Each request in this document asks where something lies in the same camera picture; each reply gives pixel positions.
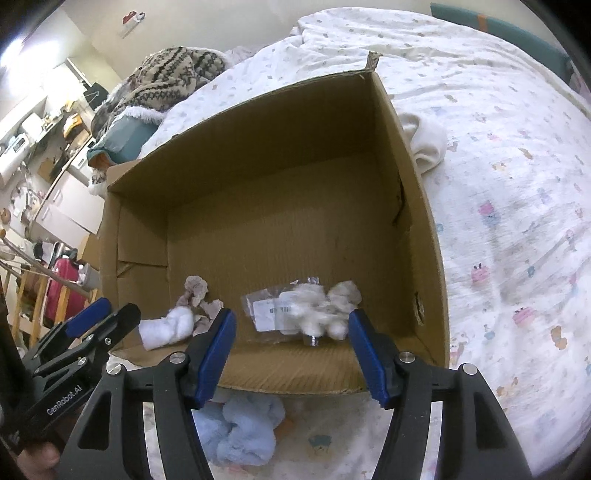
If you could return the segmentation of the person's left hand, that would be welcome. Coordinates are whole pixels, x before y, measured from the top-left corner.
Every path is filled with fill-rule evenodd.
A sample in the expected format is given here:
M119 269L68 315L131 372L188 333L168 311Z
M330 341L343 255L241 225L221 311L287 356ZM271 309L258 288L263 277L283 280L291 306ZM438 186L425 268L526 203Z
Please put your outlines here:
M23 449L16 463L28 480L54 480L60 452L52 443L43 443Z

